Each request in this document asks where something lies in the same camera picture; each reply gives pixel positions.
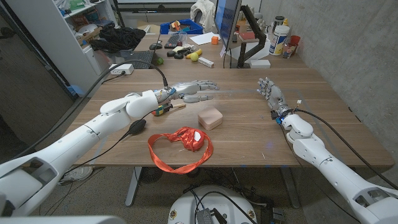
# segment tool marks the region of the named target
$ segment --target black cloth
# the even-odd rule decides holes
[[[106,26],[99,32],[99,37],[105,40],[92,40],[90,44],[93,50],[102,50],[106,53],[116,53],[120,50],[134,50],[141,39],[145,36],[145,31],[123,27],[115,29],[114,25]]]

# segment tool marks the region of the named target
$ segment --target wooden table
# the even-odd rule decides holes
[[[160,38],[166,43],[168,35]],[[145,37],[136,50],[147,50],[156,42],[157,36]],[[147,140],[153,134],[174,133],[182,126],[201,129],[211,138],[214,145],[213,155],[202,167],[298,167],[292,151],[289,149],[279,125],[271,120],[270,108],[266,99],[256,92],[259,78],[269,77],[283,91],[290,107],[302,100],[300,108],[310,111],[328,121],[371,165],[374,167],[390,167],[394,160],[381,146],[371,132],[363,125],[348,106],[340,99],[315,69],[305,66],[298,55],[290,59],[267,56],[271,63],[269,69],[223,69],[220,57],[220,45],[201,45],[202,57],[215,63],[208,68],[188,59],[174,59],[166,56],[169,49],[158,49],[156,54],[164,59],[159,68],[165,73],[169,85],[192,80],[212,80],[221,88],[219,91],[209,90],[199,95],[213,95],[210,101],[188,104],[186,108],[172,109],[162,116],[147,116],[146,127],[140,135],[129,136],[114,149],[95,160],[96,166],[154,166],[150,158]],[[134,70],[132,75],[117,78],[102,85],[87,103],[83,111],[68,128],[67,133],[85,124],[100,113],[101,106],[107,101],[122,98],[130,92],[140,93],[146,90],[161,89],[160,74],[153,69]],[[197,113],[207,106],[214,106],[223,114],[223,123],[217,128],[206,131],[197,119]],[[362,167],[364,164],[346,147],[324,124],[307,114],[299,114],[314,127],[326,148],[337,158],[351,167]],[[86,153],[76,164],[81,164],[100,152],[109,149],[126,131],[120,130],[98,143]],[[154,152],[166,164],[172,167],[184,166],[198,161],[205,150],[206,144],[197,152],[183,148],[181,142],[158,140],[153,147]],[[292,204],[299,206],[290,172],[282,169]],[[126,205],[132,204],[137,189],[133,174]]]

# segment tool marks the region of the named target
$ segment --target blue box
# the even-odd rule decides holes
[[[192,20],[183,19],[183,20],[179,20],[179,22],[181,23],[181,25],[189,26],[190,30],[187,31],[187,34],[203,34],[203,27],[199,24],[196,24]],[[169,34],[170,23],[172,23],[172,22],[168,22],[168,23],[160,25],[160,34]]]

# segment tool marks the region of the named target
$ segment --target paper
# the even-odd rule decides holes
[[[248,52],[253,47],[257,46],[257,44],[258,44],[257,42],[256,43],[247,43],[245,52]],[[269,55],[269,46],[270,45],[271,45],[271,43],[269,41],[267,41],[264,48],[261,49],[259,52],[257,52],[255,55],[253,55],[251,58],[247,59],[245,61],[245,63],[250,63],[251,60],[261,59],[261,58]],[[239,53],[241,52],[241,47],[235,47],[234,49],[231,49],[231,52],[232,52],[232,58],[235,58],[237,60],[239,58]]]
[[[214,34],[213,32],[209,32],[207,34],[201,34],[201,35],[197,35],[194,37],[190,37],[190,39],[192,41],[194,41],[194,43],[196,43],[197,45],[201,45],[201,44],[207,44],[211,42],[211,38],[213,36],[217,36],[218,40],[221,40],[220,35],[218,34]]]
[[[223,45],[223,48],[221,49],[220,57],[224,57],[224,54],[225,54],[225,45]]]

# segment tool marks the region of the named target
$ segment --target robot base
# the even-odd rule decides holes
[[[199,198],[202,198],[207,192],[218,191],[229,198],[231,198],[236,204],[238,204],[245,212],[254,214],[253,220],[257,222],[256,215],[254,213],[253,206],[241,195],[238,193],[227,189],[226,187],[221,186],[202,186],[193,189],[193,191],[198,195]],[[210,210],[216,208],[217,211],[221,213],[221,215],[226,214],[227,223],[250,223],[248,218],[242,214],[227,198],[223,197],[219,194],[209,194],[202,201],[202,204],[205,208],[209,208]],[[169,213],[168,224],[189,224],[195,223],[195,208],[196,202],[195,197],[191,192],[187,192],[183,194],[179,199],[177,199],[172,205]],[[219,223],[215,216],[211,217],[213,223]]]

